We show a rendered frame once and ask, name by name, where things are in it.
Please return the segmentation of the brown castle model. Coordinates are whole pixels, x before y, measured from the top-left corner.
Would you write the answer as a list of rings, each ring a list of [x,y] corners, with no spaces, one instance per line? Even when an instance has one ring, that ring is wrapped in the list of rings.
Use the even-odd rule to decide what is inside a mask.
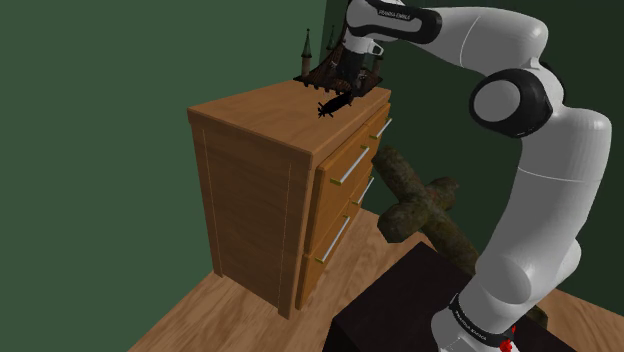
[[[379,76],[379,67],[368,69],[364,62],[360,72],[360,78],[364,83],[361,91],[351,91],[349,84],[339,76],[339,61],[344,48],[356,53],[373,55],[380,57],[383,55],[383,48],[372,39],[353,37],[348,33],[347,24],[343,25],[340,33],[341,41],[335,41],[333,46],[328,48],[327,55],[323,61],[315,68],[311,67],[312,51],[310,47],[310,29],[306,30],[306,38],[301,53],[301,74],[294,77],[295,81],[302,82],[305,87],[312,86],[314,89],[322,88],[326,92],[335,91],[337,95],[350,91],[354,97],[363,97],[375,88],[382,78]]]

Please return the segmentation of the black elongated spiky object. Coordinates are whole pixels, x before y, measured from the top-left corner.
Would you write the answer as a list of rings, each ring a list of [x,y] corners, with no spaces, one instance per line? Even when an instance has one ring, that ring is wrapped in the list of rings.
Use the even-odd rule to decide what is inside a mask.
[[[318,117],[321,118],[329,115],[331,118],[333,118],[335,112],[337,112],[346,105],[351,105],[353,99],[353,94],[350,91],[347,91],[339,94],[338,96],[332,98],[326,103],[318,103]]]

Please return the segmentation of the wooden chest of drawers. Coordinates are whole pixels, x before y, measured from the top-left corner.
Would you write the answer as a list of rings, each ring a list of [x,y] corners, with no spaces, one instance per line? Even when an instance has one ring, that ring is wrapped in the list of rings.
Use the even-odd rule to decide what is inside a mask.
[[[287,81],[188,109],[217,275],[283,317],[304,306],[373,183],[390,95],[322,117],[329,94]]]

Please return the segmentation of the mossy cross-shaped log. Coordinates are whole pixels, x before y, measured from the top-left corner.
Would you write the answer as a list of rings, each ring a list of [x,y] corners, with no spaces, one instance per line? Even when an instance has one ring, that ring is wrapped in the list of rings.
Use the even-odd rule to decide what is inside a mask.
[[[420,232],[450,264],[474,276],[479,253],[448,214],[456,202],[458,182],[441,177],[425,185],[399,151],[388,145],[377,151],[372,164],[397,198],[377,221],[386,242],[402,243]]]

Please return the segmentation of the dark robot stand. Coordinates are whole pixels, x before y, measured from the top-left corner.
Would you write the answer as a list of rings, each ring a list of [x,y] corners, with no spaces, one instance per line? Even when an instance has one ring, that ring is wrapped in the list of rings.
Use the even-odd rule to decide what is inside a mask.
[[[576,352],[525,314],[577,248],[495,239],[470,276],[419,243],[333,318],[323,352]]]

